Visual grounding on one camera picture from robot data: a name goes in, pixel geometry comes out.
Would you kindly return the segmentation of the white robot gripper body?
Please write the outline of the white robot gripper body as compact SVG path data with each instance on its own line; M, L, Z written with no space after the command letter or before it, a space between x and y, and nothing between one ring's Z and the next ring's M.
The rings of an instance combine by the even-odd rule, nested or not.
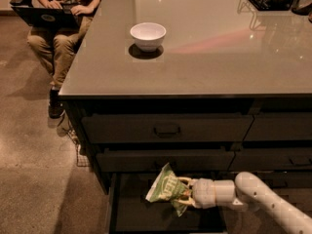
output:
M192 186L192 199L198 209L231 205L236 199L234 182L199 178Z

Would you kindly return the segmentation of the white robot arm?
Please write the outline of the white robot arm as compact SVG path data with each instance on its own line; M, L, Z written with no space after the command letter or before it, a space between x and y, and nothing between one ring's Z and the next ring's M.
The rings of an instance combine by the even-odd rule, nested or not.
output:
M187 200L178 200L186 206L208 209L223 206L245 211L256 205L265 210L288 234L312 234L312 218L281 198L259 177L240 172L234 180L207 178L178 178L192 190Z

